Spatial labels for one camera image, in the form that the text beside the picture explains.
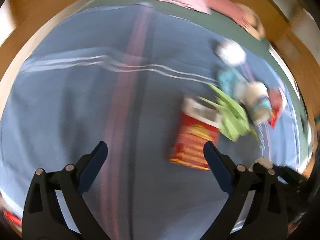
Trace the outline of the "striped plush doll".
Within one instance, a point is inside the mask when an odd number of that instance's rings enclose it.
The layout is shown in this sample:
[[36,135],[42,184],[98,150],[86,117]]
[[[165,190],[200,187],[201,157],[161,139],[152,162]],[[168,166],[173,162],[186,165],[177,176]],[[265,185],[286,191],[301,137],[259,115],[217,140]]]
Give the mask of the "striped plush doll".
[[233,20],[257,40],[265,38],[265,28],[257,13],[248,6],[230,0],[206,0],[210,9]]

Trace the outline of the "blue plaid blanket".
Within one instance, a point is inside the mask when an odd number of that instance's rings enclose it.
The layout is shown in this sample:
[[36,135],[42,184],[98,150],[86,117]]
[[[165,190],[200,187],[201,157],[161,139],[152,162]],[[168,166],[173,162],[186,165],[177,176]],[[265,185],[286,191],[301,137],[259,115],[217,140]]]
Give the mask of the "blue plaid blanket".
[[[21,216],[34,172],[59,171],[100,141],[108,157],[84,200],[112,239],[199,239],[223,207],[212,173],[169,161],[187,95],[214,100],[223,37],[148,3],[88,8],[58,24],[22,64],[1,118],[1,193]],[[259,157],[301,167],[289,90],[245,49],[239,72],[284,89],[275,128],[218,148],[234,162]]]

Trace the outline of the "red white wrapper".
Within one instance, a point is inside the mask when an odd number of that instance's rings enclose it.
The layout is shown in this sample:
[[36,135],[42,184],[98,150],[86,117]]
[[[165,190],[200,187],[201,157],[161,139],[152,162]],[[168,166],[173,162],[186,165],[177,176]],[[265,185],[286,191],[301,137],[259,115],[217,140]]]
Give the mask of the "red white wrapper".
[[283,110],[283,96],[279,89],[269,89],[268,97],[272,109],[272,114],[268,122],[272,128],[275,128]]

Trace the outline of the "light green paper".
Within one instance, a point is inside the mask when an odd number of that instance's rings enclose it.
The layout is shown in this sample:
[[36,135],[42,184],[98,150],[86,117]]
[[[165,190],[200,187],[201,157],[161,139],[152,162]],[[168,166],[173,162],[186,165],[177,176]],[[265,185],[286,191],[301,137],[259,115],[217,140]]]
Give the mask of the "light green paper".
[[222,116],[221,134],[232,142],[236,142],[240,137],[248,134],[253,135],[256,141],[259,141],[255,129],[249,123],[245,109],[212,83],[209,83],[208,86],[214,91],[216,101],[213,102],[200,96],[199,99],[219,111]]

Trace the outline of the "white tissue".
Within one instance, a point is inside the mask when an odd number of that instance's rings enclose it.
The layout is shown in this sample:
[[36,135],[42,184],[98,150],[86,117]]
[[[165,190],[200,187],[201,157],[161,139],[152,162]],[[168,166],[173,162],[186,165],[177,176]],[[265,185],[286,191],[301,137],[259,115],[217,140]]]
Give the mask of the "white tissue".
[[233,40],[223,40],[215,47],[215,54],[227,66],[236,67],[246,62],[246,52]]

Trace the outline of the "red cardboard box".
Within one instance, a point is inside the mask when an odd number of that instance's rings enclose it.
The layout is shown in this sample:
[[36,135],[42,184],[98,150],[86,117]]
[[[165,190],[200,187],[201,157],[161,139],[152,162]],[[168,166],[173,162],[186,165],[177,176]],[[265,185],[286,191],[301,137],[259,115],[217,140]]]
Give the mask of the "red cardboard box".
[[169,161],[200,171],[208,171],[204,157],[206,142],[217,144],[222,116],[214,108],[201,104],[191,96],[183,99],[181,122]]

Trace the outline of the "green bed mat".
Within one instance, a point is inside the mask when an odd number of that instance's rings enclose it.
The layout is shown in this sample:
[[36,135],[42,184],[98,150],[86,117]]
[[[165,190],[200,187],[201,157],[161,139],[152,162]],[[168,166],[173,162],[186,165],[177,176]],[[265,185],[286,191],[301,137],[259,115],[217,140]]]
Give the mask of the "green bed mat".
[[113,5],[132,5],[137,3],[148,3],[159,12],[186,19],[223,37],[233,39],[234,41],[238,42],[238,44],[251,51],[253,54],[267,61],[289,90],[289,94],[295,108],[298,131],[300,135],[300,153],[310,154],[313,152],[313,138],[308,138],[308,136],[312,135],[312,129],[309,126],[308,114],[304,99],[300,93],[292,72],[289,70],[289,66],[283,59],[279,59],[270,53],[270,42],[268,42],[266,39],[258,41],[253,37],[250,37],[250,35],[234,21],[216,11],[212,11],[212,13],[208,15],[195,10],[180,7],[175,4],[157,0],[94,0],[85,8],[88,9],[99,6]]

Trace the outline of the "white paper cup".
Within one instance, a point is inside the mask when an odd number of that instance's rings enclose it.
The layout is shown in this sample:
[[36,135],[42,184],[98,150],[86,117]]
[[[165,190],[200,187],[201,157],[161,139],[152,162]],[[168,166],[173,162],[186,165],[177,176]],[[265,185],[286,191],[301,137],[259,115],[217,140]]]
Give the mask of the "white paper cup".
[[272,107],[266,86],[261,82],[251,82],[247,85],[244,105],[253,124],[259,125],[268,121],[272,115]]

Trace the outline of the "light blue wrapper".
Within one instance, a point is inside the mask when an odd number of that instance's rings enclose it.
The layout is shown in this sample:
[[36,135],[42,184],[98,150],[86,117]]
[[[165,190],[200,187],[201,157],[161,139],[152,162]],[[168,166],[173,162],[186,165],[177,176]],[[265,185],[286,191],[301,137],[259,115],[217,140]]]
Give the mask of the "light blue wrapper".
[[220,70],[217,74],[217,80],[220,89],[230,98],[235,101],[243,99],[248,82],[236,68]]

